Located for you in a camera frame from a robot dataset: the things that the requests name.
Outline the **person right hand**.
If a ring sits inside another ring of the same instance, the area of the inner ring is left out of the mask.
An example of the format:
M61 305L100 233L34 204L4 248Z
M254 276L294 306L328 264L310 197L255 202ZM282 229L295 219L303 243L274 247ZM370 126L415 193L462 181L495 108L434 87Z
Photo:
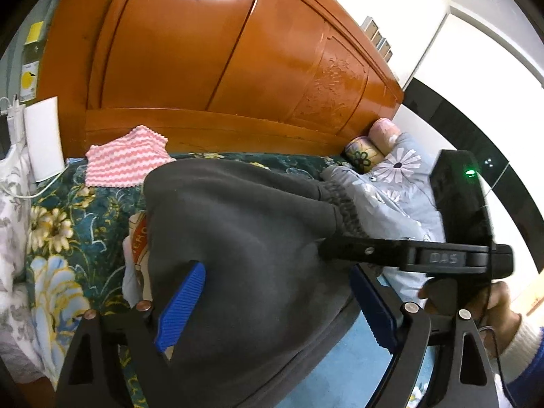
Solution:
M502 353L512 343L520 327L522 317L512 311L510 305L510 291L503 281L482 290L466 305L466 309L478 322L478 327L488 327L488 330L479 333L490 357Z

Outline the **white blue sleeve forearm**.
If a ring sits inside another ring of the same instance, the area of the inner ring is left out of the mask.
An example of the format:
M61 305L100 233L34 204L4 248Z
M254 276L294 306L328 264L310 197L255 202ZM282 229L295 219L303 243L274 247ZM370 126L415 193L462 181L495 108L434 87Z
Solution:
M543 329L521 320L500 356L504 383L518 407L543 406Z

